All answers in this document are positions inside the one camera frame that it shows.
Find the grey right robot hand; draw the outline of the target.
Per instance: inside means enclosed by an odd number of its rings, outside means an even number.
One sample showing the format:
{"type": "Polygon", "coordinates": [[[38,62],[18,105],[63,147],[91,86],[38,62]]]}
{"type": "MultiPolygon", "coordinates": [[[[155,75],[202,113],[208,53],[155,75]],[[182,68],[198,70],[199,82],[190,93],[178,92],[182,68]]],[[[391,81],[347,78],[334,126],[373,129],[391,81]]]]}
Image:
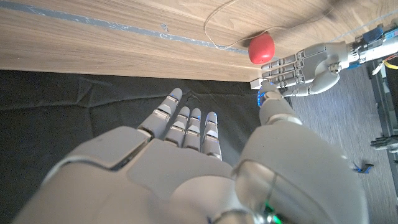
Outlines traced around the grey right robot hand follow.
{"type": "Polygon", "coordinates": [[[179,88],[139,125],[80,144],[46,175],[16,223],[368,223],[343,151],[296,117],[268,83],[261,124],[236,166],[215,113],[177,109],[179,88]]]}

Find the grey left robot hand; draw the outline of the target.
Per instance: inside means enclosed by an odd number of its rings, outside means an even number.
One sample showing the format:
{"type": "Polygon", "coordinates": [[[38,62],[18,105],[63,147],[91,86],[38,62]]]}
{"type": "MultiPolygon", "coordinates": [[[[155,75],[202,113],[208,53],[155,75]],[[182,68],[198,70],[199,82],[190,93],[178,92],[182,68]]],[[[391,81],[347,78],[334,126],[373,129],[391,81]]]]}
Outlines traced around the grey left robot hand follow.
{"type": "Polygon", "coordinates": [[[263,65],[262,77],[277,88],[288,88],[284,97],[316,95],[337,84],[340,72],[357,59],[352,43],[320,43],[263,65]]]}

